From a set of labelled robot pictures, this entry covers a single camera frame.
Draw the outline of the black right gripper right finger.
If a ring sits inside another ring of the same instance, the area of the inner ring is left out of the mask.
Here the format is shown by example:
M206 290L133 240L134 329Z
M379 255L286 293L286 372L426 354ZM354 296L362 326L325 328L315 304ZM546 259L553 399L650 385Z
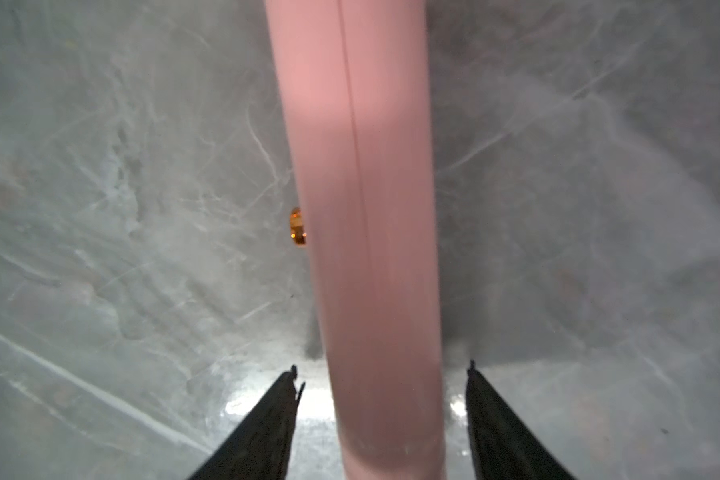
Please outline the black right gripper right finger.
M574 480L474 361L467 369L465 404L471 458L478 480Z

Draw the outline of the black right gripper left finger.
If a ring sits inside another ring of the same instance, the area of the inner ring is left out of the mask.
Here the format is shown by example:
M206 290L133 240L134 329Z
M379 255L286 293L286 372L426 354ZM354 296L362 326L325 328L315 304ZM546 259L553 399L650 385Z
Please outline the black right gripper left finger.
M297 378L295 365L283 372L190 479L284 480L305 388Z

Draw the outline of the pink hair dryer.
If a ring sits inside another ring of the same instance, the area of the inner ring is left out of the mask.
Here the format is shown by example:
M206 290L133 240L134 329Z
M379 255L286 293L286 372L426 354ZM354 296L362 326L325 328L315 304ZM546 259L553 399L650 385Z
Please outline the pink hair dryer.
M442 479L426 5L265 5L345 474Z

